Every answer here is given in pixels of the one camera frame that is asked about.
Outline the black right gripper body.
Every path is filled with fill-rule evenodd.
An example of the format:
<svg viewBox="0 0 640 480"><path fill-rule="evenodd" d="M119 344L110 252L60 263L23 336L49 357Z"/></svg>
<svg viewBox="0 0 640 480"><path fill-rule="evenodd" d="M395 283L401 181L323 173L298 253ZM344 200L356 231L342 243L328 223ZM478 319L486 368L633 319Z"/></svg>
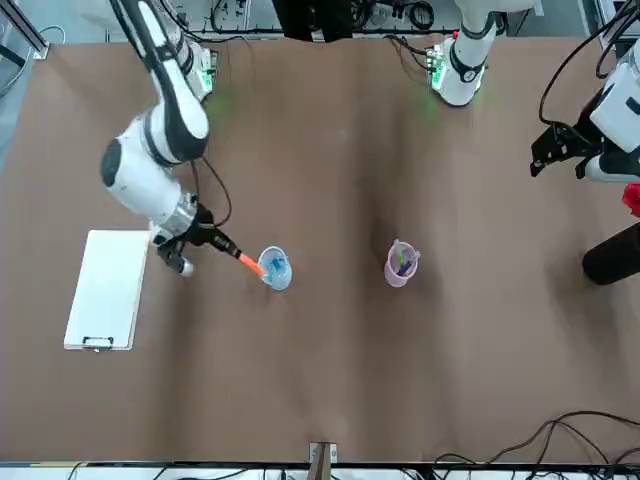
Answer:
<svg viewBox="0 0 640 480"><path fill-rule="evenodd" d="M196 214L193 221L183 235L183 241L195 246L213 244L222 234L215 225L213 213L201 203L197 203Z"/></svg>

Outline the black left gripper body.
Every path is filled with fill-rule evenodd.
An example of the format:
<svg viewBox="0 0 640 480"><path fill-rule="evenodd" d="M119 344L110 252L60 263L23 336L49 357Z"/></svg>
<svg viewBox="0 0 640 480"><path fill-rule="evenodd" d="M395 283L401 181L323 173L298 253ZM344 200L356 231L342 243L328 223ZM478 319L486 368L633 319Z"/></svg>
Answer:
<svg viewBox="0 0 640 480"><path fill-rule="evenodd" d="M591 158L602 152L602 135L588 117L573 125L554 124L554 133L562 158Z"/></svg>

